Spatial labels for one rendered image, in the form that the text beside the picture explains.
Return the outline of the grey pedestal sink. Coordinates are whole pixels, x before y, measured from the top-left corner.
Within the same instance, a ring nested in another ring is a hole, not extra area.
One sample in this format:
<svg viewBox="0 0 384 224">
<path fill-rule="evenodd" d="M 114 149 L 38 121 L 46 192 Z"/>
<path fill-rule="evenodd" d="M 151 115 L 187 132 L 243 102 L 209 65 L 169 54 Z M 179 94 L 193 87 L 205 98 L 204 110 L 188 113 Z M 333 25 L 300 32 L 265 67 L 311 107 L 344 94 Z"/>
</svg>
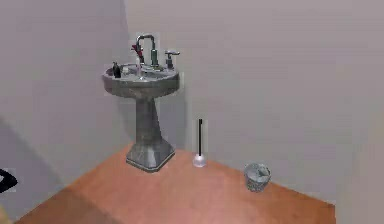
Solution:
<svg viewBox="0 0 384 224">
<path fill-rule="evenodd" d="M 175 93 L 180 87 L 180 73 L 162 66 L 142 65 L 144 80 L 138 80 L 136 65 L 119 65 L 121 78 L 112 67 L 101 75 L 103 87 L 111 95 L 133 99 L 136 108 L 136 139 L 126 154 L 126 162 L 145 172 L 158 172 L 175 154 L 174 147 L 162 137 L 155 99 Z"/>
</svg>

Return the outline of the red flower in glass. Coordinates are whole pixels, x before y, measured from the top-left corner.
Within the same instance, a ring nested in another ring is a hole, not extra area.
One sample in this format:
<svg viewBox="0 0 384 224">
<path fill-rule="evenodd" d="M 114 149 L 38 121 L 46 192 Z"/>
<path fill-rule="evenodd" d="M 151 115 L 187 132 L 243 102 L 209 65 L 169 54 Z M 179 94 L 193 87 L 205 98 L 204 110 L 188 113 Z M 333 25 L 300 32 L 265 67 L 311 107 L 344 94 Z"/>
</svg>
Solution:
<svg viewBox="0 0 384 224">
<path fill-rule="evenodd" d="M 136 76 L 138 77 L 138 80 L 143 81 L 144 77 L 142 75 L 142 51 L 140 50 L 140 45 L 137 46 L 136 44 L 131 46 L 131 50 L 133 50 L 136 53 Z"/>
</svg>

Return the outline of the black curved object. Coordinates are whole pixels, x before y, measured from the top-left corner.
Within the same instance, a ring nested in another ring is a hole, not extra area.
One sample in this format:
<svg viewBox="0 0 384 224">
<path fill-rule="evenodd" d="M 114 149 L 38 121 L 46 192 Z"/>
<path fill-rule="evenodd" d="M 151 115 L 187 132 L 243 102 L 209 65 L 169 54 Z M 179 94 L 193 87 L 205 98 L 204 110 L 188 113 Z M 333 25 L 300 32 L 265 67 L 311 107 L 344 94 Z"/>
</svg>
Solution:
<svg viewBox="0 0 384 224">
<path fill-rule="evenodd" d="M 15 176 L 6 170 L 0 169 L 0 193 L 3 193 L 18 184 L 18 180 Z"/>
</svg>

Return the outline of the black handled toilet plunger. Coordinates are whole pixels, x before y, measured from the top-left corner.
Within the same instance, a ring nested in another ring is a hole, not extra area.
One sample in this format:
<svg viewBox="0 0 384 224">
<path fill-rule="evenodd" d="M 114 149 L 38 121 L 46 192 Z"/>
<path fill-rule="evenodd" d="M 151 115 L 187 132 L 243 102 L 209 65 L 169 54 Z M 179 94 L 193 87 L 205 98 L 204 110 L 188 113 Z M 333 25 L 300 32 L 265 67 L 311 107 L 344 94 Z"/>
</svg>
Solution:
<svg viewBox="0 0 384 224">
<path fill-rule="evenodd" d="M 198 119 L 198 125 L 197 125 L 197 153 L 194 156 L 193 159 L 193 165 L 197 168 L 202 168 L 206 165 L 206 157 L 203 153 L 203 119 Z"/>
</svg>

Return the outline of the grey curved faucet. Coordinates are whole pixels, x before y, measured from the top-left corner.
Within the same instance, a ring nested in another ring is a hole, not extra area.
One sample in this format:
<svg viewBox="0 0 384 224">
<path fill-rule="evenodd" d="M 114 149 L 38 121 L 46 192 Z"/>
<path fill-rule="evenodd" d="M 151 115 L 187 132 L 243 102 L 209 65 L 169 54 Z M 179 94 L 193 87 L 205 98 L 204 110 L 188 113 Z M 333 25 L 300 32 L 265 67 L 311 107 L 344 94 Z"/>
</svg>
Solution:
<svg viewBox="0 0 384 224">
<path fill-rule="evenodd" d="M 158 52 L 157 52 L 157 49 L 156 49 L 156 43 L 155 43 L 155 37 L 152 35 L 152 34 L 143 34 L 143 35 L 139 35 L 137 38 L 136 38 L 136 45 L 139 46 L 140 45 L 140 41 L 141 40 L 144 40 L 144 39 L 150 39 L 151 40 L 151 66 L 152 67 L 157 67 L 159 65 L 159 62 L 158 62 Z"/>
</svg>

